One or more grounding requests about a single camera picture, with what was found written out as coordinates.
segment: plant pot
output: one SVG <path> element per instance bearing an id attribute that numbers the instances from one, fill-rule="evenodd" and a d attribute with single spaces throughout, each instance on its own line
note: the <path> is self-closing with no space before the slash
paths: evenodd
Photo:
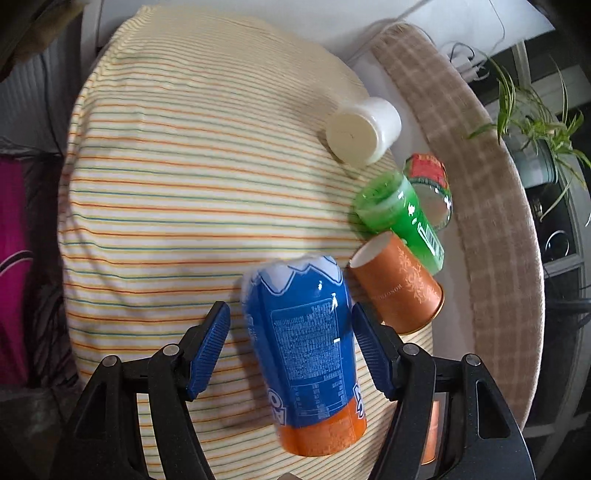
<path id="1" fill-rule="evenodd" d="M 555 183 L 558 179 L 556 164 L 545 141 L 538 142 L 536 152 L 534 143 L 522 150 L 527 137 L 522 134 L 511 134 L 503 137 L 507 150 L 517 167 L 521 183 L 525 189 L 537 187 L 544 183 Z"/>

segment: nutrition label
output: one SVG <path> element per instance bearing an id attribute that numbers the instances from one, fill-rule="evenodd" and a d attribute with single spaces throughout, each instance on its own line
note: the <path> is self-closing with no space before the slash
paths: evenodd
<path id="1" fill-rule="evenodd" d="M 333 300 L 274 310 L 271 319 L 296 416 L 328 418 L 347 403 Z"/>

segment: screw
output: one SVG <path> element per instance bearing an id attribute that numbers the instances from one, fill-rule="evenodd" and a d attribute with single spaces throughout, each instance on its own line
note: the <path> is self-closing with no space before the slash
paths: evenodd
<path id="1" fill-rule="evenodd" d="M 402 347 L 402 351 L 407 355 L 416 355 L 419 353 L 419 348 L 414 343 L 405 343 Z"/>
<path id="2" fill-rule="evenodd" d="M 473 367 L 477 367 L 480 365 L 480 357 L 478 355 L 474 355 L 473 353 L 469 353 L 466 355 L 466 363 Z"/>
<path id="3" fill-rule="evenodd" d="M 164 347 L 162 353 L 167 356 L 173 356 L 178 353 L 178 350 L 178 345 L 176 343 L 171 343 L 170 345 Z"/>
<path id="4" fill-rule="evenodd" d="M 109 355 L 103 358 L 103 365 L 106 367 L 112 367 L 117 363 L 117 357 L 115 355 Z"/>

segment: barcode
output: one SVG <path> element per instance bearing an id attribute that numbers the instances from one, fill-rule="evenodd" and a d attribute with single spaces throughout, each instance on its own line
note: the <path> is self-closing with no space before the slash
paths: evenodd
<path id="1" fill-rule="evenodd" d="M 429 247 L 429 250 L 433 254 L 435 258 L 441 261 L 441 257 L 443 256 L 443 247 L 437 238 L 437 235 L 433 233 L 431 227 L 429 225 L 425 225 L 423 228 L 421 222 L 418 223 L 418 234 L 421 235 L 425 243 Z"/>

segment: red label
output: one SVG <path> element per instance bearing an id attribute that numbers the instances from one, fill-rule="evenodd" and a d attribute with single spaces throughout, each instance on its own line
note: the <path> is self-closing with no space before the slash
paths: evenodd
<path id="1" fill-rule="evenodd" d="M 409 178 L 423 177 L 448 188 L 447 174 L 443 163 L 430 154 L 415 153 L 409 159 Z"/>

